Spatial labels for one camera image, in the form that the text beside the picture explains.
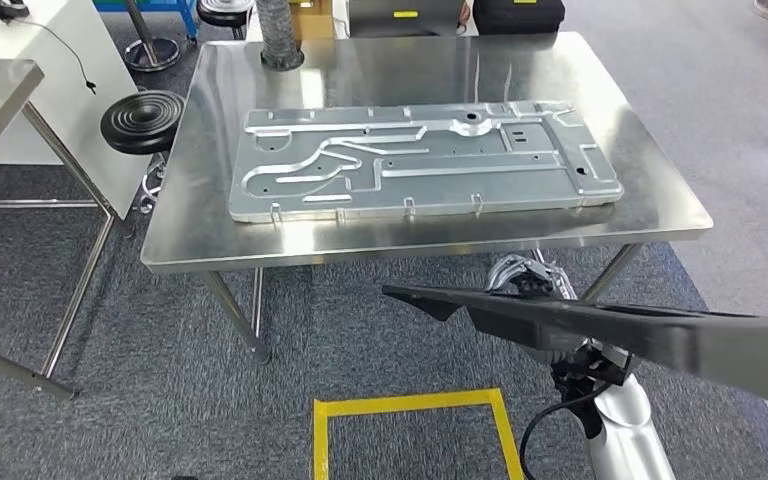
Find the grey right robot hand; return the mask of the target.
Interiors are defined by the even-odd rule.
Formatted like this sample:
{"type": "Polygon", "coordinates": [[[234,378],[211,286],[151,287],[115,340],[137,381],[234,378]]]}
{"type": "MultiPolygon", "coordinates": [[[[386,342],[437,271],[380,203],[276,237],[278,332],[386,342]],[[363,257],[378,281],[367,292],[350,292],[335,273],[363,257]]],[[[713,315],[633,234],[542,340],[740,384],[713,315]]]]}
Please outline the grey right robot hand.
{"type": "MultiPolygon", "coordinates": [[[[516,289],[519,297],[528,300],[577,300],[566,272],[556,263],[545,263],[541,254],[537,259],[511,254],[496,262],[490,269],[485,291],[509,294],[516,289]]],[[[570,360],[575,351],[587,340],[555,327],[535,323],[525,325],[525,333],[516,343],[536,362],[546,365],[570,360]]]]}

